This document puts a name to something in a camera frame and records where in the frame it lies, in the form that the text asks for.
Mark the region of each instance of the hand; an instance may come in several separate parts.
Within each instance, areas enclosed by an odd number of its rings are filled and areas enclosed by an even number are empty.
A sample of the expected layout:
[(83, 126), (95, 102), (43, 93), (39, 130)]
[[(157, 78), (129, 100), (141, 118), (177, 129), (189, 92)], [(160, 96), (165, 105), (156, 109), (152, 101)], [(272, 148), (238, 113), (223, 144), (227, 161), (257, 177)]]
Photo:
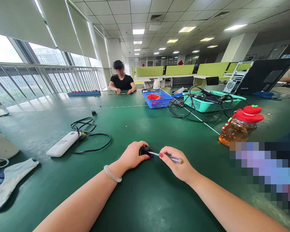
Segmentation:
[(118, 161), (121, 163), (121, 165), (126, 167), (126, 170), (135, 168), (136, 166), (138, 166), (140, 162), (150, 158), (150, 156), (148, 155), (139, 156), (139, 150), (143, 146), (148, 146), (148, 144), (144, 141), (133, 142), (127, 147), (125, 152), (121, 155)]
[[(171, 156), (179, 157), (183, 160), (182, 164), (174, 163), (166, 154), (170, 154)], [(173, 147), (164, 147), (161, 149), (159, 153), (160, 159), (162, 159), (166, 165), (172, 170), (174, 175), (189, 184), (191, 180), (195, 178), (196, 174), (199, 174), (189, 163), (184, 153), (180, 150), (177, 150)]]

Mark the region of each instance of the black t-shirt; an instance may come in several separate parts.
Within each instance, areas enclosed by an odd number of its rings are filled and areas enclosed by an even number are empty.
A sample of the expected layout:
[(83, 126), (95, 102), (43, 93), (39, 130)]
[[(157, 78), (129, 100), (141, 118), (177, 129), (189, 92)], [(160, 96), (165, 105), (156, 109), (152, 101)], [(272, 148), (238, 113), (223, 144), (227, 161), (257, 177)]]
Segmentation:
[(129, 75), (125, 74), (125, 77), (122, 81), (119, 79), (118, 75), (114, 75), (111, 77), (111, 81), (114, 82), (114, 86), (117, 89), (120, 90), (132, 89), (132, 86), (130, 84), (133, 82), (133, 79)]

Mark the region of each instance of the metal railing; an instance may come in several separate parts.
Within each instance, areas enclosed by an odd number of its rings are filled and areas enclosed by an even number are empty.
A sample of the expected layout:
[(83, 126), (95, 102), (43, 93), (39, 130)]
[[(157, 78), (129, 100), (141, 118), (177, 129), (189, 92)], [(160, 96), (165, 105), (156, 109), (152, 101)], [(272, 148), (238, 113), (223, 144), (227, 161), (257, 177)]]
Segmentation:
[(53, 93), (107, 88), (110, 68), (0, 63), (0, 108)]

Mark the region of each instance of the office chair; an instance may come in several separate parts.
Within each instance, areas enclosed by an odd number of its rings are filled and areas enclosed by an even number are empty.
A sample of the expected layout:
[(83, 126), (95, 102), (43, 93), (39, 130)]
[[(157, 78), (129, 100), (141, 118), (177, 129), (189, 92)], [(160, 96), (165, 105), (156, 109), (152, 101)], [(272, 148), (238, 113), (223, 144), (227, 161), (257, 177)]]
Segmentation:
[(172, 87), (173, 86), (193, 86), (194, 77), (173, 77), (172, 78)]
[(207, 77), (206, 85), (219, 85), (219, 77)]

